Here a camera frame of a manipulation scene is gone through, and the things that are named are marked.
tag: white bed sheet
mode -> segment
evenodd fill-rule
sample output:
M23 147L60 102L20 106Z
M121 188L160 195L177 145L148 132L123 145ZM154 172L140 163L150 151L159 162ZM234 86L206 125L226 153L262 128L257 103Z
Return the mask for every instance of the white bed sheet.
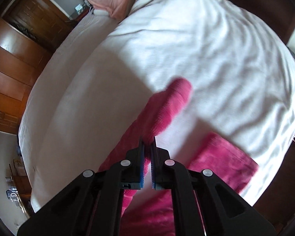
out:
M259 164L241 192L253 205L295 133L295 62L277 35L226 0L136 0L103 42L116 23L106 18L103 30L90 16L47 64L22 118L34 210L83 170L96 171L148 98L176 76L193 94L157 145L185 163L218 132ZM153 196L145 182L128 210Z

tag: wooden door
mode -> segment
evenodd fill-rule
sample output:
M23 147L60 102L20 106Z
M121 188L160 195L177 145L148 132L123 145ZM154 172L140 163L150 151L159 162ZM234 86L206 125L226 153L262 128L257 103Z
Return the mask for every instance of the wooden door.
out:
M0 18L0 131L17 134L30 91L51 56Z
M26 27L38 43L52 51L72 30L65 23L68 18L49 0L16 0L4 19Z

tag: bedsheet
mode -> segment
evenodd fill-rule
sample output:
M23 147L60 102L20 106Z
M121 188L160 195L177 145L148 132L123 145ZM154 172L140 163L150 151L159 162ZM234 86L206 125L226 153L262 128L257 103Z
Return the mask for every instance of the bedsheet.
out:
M105 18L104 30L95 18L53 55L22 118L34 210L83 170L97 171L149 97L177 76L191 82L191 100L157 145L187 163L217 132L259 165L241 192L253 205L295 133L295 62L278 36L227 0L136 0L118 26ZM153 197L148 181L126 212Z

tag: magenta cloth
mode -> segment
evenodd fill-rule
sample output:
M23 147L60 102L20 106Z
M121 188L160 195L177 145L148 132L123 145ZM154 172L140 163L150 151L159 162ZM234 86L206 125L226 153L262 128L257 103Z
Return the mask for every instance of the magenta cloth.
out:
M178 78L165 91L152 95L99 171L107 170L112 164L124 159L128 150L138 146L140 136L145 144L150 144L188 103L190 93L191 84L186 79ZM150 162L150 154L147 154L144 176ZM257 171L258 165L221 136L210 133L186 167L198 172L209 168L239 193ZM170 191L161 191L157 197L124 214L135 193L136 190L124 191L120 235L175 235Z

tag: silver screw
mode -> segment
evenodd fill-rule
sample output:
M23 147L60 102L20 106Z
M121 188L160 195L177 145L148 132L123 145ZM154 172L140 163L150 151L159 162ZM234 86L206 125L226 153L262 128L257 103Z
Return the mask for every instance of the silver screw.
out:
M93 171L92 170L85 170L83 172L83 176L84 177L90 177L90 176L93 176Z
M121 166L127 167L131 164L131 162L129 160L122 160L120 164Z
M173 165L175 165L175 161L174 160L166 160L165 161L165 165L167 165L167 166L173 166Z
M205 175L205 176L212 176L213 175L213 172L212 172L212 170L210 170L210 169L206 169L206 170L203 170L203 175Z

